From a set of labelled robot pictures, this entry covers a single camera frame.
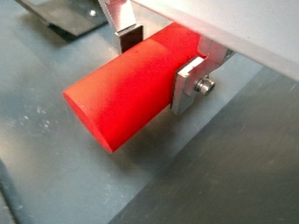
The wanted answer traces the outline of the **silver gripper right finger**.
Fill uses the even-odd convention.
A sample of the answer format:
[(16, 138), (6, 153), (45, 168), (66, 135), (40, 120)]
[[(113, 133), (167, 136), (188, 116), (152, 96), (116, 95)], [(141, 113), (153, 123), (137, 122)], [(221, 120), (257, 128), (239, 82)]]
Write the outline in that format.
[(195, 95), (208, 95), (215, 88), (209, 74), (235, 54), (224, 45), (209, 38), (200, 38), (199, 56), (195, 56), (176, 71), (171, 110), (180, 115), (192, 105)]

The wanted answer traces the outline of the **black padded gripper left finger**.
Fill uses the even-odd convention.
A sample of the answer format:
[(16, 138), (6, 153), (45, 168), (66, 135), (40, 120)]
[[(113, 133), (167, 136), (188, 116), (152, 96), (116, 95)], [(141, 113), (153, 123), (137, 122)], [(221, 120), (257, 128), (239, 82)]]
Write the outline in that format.
[(144, 39), (144, 27), (136, 22), (129, 0), (97, 0), (113, 30), (115, 46), (120, 53)]

